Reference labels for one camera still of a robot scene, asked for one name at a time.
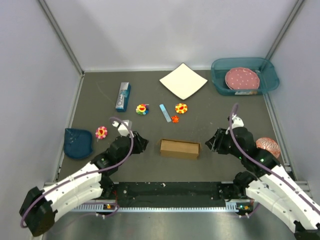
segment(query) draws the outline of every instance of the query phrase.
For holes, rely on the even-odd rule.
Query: cardboard box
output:
[[[200,149],[199,142],[164,138],[160,140],[160,155],[163,157],[196,160]]]

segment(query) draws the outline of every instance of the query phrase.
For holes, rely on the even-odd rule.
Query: gray table surface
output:
[[[255,139],[276,139],[263,96],[222,96],[216,91],[210,71],[196,71],[208,82],[194,95],[181,100],[164,87],[159,79],[169,71],[136,71],[86,73],[78,99],[72,127],[89,130],[93,135],[106,126],[108,136],[93,139],[93,154],[84,160],[64,157],[59,180],[82,168],[95,155],[105,151],[119,135],[109,121],[117,116],[133,122],[132,130],[149,140],[144,153],[132,155],[111,178],[116,182],[210,182],[232,181],[245,168],[231,155],[210,152],[205,142],[217,128],[227,128],[227,117],[234,103],[239,103],[238,115]],[[127,111],[116,112],[115,102],[121,82],[130,82],[131,93]],[[188,111],[179,114],[179,123],[167,122],[159,108],[164,104],[171,116],[175,105],[185,103]],[[139,104],[149,104],[149,113],[136,113]],[[203,146],[198,160],[160,156],[161,138],[199,142]]]
[[[105,220],[85,216],[65,228],[81,215],[66,214],[43,240],[295,240],[287,226],[264,207],[249,219],[222,212],[120,212]]]
[[[132,155],[112,175],[114,181],[178,182],[232,181],[244,171],[240,161],[231,155],[218,155],[204,146],[217,128],[228,126],[227,116],[238,102],[238,115],[258,139],[275,134],[262,96],[222,96],[211,82],[209,71],[197,71],[209,81],[185,101],[167,90],[159,79],[168,71],[86,73],[81,88],[72,127],[95,133],[99,126],[108,128],[108,136],[94,140],[94,153],[78,161],[64,157],[59,179],[76,172],[93,156],[104,151],[118,135],[109,117],[118,116],[133,122],[133,130],[150,142],[146,151]],[[120,82],[130,82],[131,95],[127,112],[115,111]],[[188,105],[188,112],[180,122],[167,123],[159,105],[164,104],[174,115],[175,104]],[[145,116],[136,114],[139,104],[149,104]],[[200,142],[203,150],[198,160],[174,159],[160,156],[157,142],[161,138]],[[70,212],[53,227],[61,231],[70,221],[81,216]],[[261,207],[250,219],[238,219],[232,213],[117,213],[102,220],[95,216],[81,217],[58,235],[48,232],[43,240],[294,240],[294,235],[275,215]]]

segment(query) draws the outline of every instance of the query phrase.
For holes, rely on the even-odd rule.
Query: metal frame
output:
[[[80,63],[78,62],[74,52],[72,51],[65,35],[63,34],[62,30],[60,29],[54,15],[52,14],[48,4],[45,0],[36,0],[40,7],[42,8],[46,18],[48,19],[49,23],[51,24],[54,32],[56,33],[57,37],[60,40],[60,43],[62,44],[66,54],[68,55],[69,59],[73,63],[75,69],[78,71],[78,73],[83,76],[85,74],[85,71],[82,69]]]
[[[265,59],[270,60],[274,53],[276,52],[277,48],[281,44],[282,40],[284,39],[284,36],[288,32],[289,28],[291,27],[292,23],[294,20],[297,18],[299,15],[301,9],[303,8],[304,4],[306,3],[306,0],[297,0],[295,5],[293,6],[288,18],[286,19],[285,23],[283,24],[280,32],[278,33],[277,37],[275,38],[270,50],[268,51],[267,55],[265,56]],[[272,101],[272,98],[269,93],[266,93],[263,95],[264,101],[266,104],[266,108],[268,110],[271,124],[275,133],[276,140],[280,146],[281,149],[281,155],[283,162],[285,164],[286,169],[290,167],[291,162],[290,162],[290,155],[289,151],[285,145],[285,137],[282,134],[282,127],[281,124],[279,123],[277,119],[277,113],[274,107],[274,103]]]
[[[85,78],[85,75],[83,74],[81,76],[81,78],[80,78],[79,84],[77,86],[76,92],[75,92],[74,97],[73,97],[73,105],[72,105],[72,108],[70,110],[69,116],[67,118],[68,122],[67,122],[66,128],[71,128],[71,126],[72,126],[72,122],[74,120],[74,116],[75,116],[75,113],[76,113],[76,108],[77,108],[77,104],[78,104],[78,100],[79,100],[82,84],[84,82],[84,78]],[[55,172],[55,176],[54,176],[54,180],[55,181],[58,181],[59,173],[60,173],[61,166],[62,166],[62,162],[63,162],[64,157],[65,157],[64,140],[62,140],[62,142],[61,142],[61,146],[60,146],[59,152],[60,152],[60,154],[58,156],[58,161],[59,162],[58,162],[58,166],[57,166],[57,169],[56,169],[56,172]]]

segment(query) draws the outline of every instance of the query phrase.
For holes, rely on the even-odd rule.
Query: purple cable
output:
[[[116,203],[116,202],[93,202],[93,203],[84,203],[84,205],[97,205],[97,204],[115,204],[115,207],[116,209],[110,213],[109,215],[102,215],[102,214],[98,214],[98,213],[92,213],[92,212],[89,212],[89,213],[86,213],[86,214],[83,214],[79,217],[77,217],[76,219],[72,220],[71,222],[69,222],[68,224],[66,224],[60,231],[57,231],[57,232],[54,232],[54,231],[50,231],[50,233],[52,233],[53,235],[59,235],[60,233],[62,233],[64,230],[66,230],[68,227],[70,227],[71,224],[73,224],[75,221],[83,218],[83,217],[86,217],[86,216],[93,216],[93,215],[101,215],[101,216],[104,216],[104,218],[109,218],[109,217],[112,217],[113,215],[116,214],[116,212],[118,212],[119,210],[119,205]]]
[[[280,175],[278,175],[277,173],[273,172],[272,170],[270,170],[269,168],[267,168],[266,166],[262,165],[260,162],[254,160],[252,157],[250,157],[239,145],[239,143],[237,142],[236,138],[235,138],[235,134],[234,131],[232,129],[232,117],[234,115],[237,114],[238,112],[238,108],[239,108],[239,104],[235,103],[232,107],[231,113],[230,113],[230,118],[229,118],[229,127],[230,127],[230,135],[232,137],[232,140],[235,144],[235,146],[239,149],[239,151],[247,158],[249,159],[251,162],[253,162],[254,164],[258,165],[260,168],[262,168],[263,170],[267,171],[270,174],[273,174],[274,176],[276,176],[278,179],[280,179],[282,182],[284,182],[291,190],[295,191],[295,188],[284,178],[282,178]],[[298,194],[298,196],[306,203],[308,204],[314,211],[316,211],[319,215],[320,215],[320,210],[317,209],[316,207],[314,207],[314,205],[309,202],[302,194]]]
[[[113,121],[117,121],[118,123],[122,123],[122,124],[125,126],[125,128],[128,130],[128,132],[130,133],[131,146],[130,146],[130,150],[129,150],[128,154],[124,157],[124,159],[123,159],[122,161],[118,162],[118,163],[115,164],[115,165],[112,165],[112,166],[109,166],[109,167],[106,167],[106,168],[102,168],[102,169],[100,169],[100,170],[94,170],[94,171],[89,171],[89,172],[82,173],[82,174],[80,174],[80,175],[78,175],[78,176],[75,176],[75,177],[74,177],[74,180],[79,179],[79,178],[84,177],[84,176],[89,175],[89,174],[101,173],[101,172],[108,171],[108,170],[110,170],[110,169],[114,169],[114,168],[120,166],[121,164],[123,164],[123,163],[128,159],[128,157],[131,155],[131,152],[132,152],[132,150],[134,149],[134,134],[132,133],[131,129],[127,126],[127,124],[126,124],[125,122],[123,122],[121,119],[119,119],[119,118],[117,118],[117,117],[114,117],[114,116],[113,116],[113,117],[110,117],[109,120],[110,120],[110,121],[113,120]],[[22,218],[21,218],[21,221],[20,221],[20,227],[23,228],[23,229],[25,229],[25,228],[28,227],[28,226],[25,226],[25,225],[24,225],[24,221],[25,221],[28,213],[31,211],[31,209],[32,209],[41,199],[43,199],[46,195],[52,193],[52,192],[55,191],[56,189],[58,189],[58,188],[60,188],[60,187],[62,187],[62,186],[64,186],[64,185],[66,185],[66,184],[68,184],[68,183],[70,183],[70,182],[71,182],[70,180],[66,180],[66,181],[64,181],[64,182],[56,185],[55,187],[51,188],[50,190],[46,191],[46,192],[43,193],[41,196],[39,196],[39,197],[27,208],[27,210],[26,210],[25,213],[23,214],[23,216],[22,216]]]

